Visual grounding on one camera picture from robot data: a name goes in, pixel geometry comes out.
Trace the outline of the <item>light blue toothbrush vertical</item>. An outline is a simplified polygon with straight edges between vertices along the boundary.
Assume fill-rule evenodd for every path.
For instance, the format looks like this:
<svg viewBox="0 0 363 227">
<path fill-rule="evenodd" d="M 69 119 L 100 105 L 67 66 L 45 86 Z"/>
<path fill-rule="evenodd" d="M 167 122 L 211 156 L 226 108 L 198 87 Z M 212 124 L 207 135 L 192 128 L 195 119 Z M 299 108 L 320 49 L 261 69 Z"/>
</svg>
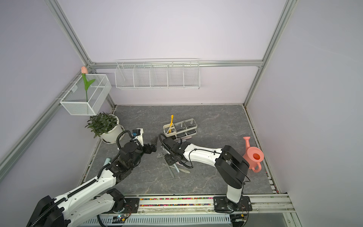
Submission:
<svg viewBox="0 0 363 227">
<path fill-rule="evenodd" d="M 177 173 L 179 173 L 179 172 L 180 172 L 180 170 L 179 170 L 179 168 L 177 167 L 177 165 L 176 165 L 176 164 L 173 164 L 173 168 L 177 171 Z"/>
</svg>

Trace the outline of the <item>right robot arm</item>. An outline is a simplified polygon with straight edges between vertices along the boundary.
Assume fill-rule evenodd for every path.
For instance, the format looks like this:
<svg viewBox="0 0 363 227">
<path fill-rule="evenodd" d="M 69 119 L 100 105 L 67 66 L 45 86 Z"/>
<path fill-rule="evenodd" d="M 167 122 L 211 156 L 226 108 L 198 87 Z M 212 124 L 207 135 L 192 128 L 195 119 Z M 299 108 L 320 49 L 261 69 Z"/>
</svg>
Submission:
<svg viewBox="0 0 363 227">
<path fill-rule="evenodd" d="M 249 163 L 233 147 L 200 147 L 189 142 L 176 142 L 172 139 L 160 139 L 168 165 L 176 163 L 192 169 L 195 162 L 213 166 L 227 183 L 226 199 L 236 205 L 239 203 L 244 181 L 247 178 Z"/>
</svg>

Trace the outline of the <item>yellow toothbrush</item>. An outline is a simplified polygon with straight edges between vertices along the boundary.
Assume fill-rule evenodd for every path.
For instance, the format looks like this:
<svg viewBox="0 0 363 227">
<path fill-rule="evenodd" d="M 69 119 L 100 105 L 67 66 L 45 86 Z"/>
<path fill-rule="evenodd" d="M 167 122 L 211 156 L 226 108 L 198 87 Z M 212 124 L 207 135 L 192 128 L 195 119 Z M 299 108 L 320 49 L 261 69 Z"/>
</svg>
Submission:
<svg viewBox="0 0 363 227">
<path fill-rule="evenodd" d="M 173 122 L 174 122 L 174 115 L 171 115 L 171 122 L 170 122 L 170 125 L 169 125 L 169 128 L 168 128 L 167 133 L 171 133 L 171 128 L 173 126 Z"/>
</svg>

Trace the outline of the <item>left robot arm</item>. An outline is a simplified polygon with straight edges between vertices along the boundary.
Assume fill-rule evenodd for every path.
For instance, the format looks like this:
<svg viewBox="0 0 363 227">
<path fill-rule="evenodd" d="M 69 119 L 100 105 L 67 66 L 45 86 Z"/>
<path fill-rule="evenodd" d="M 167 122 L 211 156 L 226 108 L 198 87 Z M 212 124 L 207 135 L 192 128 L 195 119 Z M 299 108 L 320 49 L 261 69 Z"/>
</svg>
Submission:
<svg viewBox="0 0 363 227">
<path fill-rule="evenodd" d="M 108 211 L 123 211 L 124 195 L 114 188 L 137 167 L 144 154 L 157 151 L 158 137 L 143 142 L 143 129 L 123 131 L 116 138 L 118 154 L 98 174 L 77 188 L 55 198 L 42 198 L 31 215 L 29 227 L 77 227 Z"/>
</svg>

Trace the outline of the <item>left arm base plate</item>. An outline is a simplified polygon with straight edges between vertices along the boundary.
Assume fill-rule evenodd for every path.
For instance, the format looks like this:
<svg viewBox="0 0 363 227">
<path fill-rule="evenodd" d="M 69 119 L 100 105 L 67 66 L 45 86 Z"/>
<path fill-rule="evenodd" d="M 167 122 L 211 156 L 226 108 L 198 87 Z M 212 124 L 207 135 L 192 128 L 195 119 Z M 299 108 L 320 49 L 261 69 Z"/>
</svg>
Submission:
<svg viewBox="0 0 363 227">
<path fill-rule="evenodd" d="M 137 197 L 125 198 L 123 200 L 115 202 L 115 204 L 112 206 L 111 210 L 104 212 L 104 214 L 137 213 L 138 209 L 139 209 L 139 204 L 140 204 L 140 198 L 137 198 Z"/>
</svg>

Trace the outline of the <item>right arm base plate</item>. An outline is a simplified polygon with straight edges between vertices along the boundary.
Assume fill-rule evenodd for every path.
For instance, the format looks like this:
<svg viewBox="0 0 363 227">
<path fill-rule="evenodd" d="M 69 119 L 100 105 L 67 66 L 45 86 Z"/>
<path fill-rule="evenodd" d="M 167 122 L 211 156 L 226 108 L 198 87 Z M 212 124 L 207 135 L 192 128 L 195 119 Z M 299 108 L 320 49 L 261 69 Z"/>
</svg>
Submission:
<svg viewBox="0 0 363 227">
<path fill-rule="evenodd" d="M 214 211 L 217 213 L 233 213 L 237 211 L 252 211 L 251 200 L 248 196 L 241 196 L 238 203 L 227 199 L 226 196 L 213 197 Z"/>
</svg>

